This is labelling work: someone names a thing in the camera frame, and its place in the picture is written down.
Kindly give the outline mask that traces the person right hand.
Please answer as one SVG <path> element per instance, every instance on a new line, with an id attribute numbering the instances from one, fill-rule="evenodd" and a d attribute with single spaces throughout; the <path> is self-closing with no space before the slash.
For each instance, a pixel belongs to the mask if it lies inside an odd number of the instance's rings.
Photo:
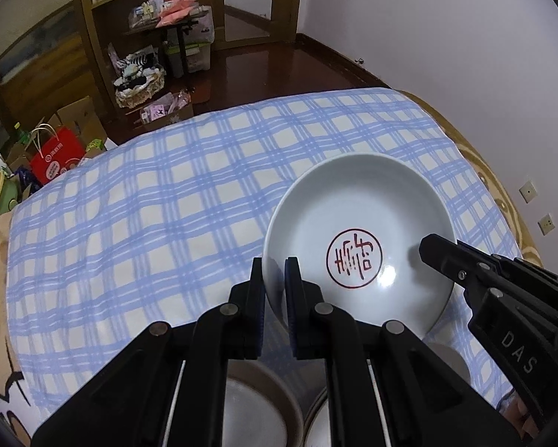
<path id="1" fill-rule="evenodd" d="M 510 391 L 501 400 L 499 412 L 515 427 L 521 437 L 527 435 L 530 438 L 536 438 L 538 436 L 539 431 L 536 424 L 529 414 L 526 404 L 515 390 Z"/>

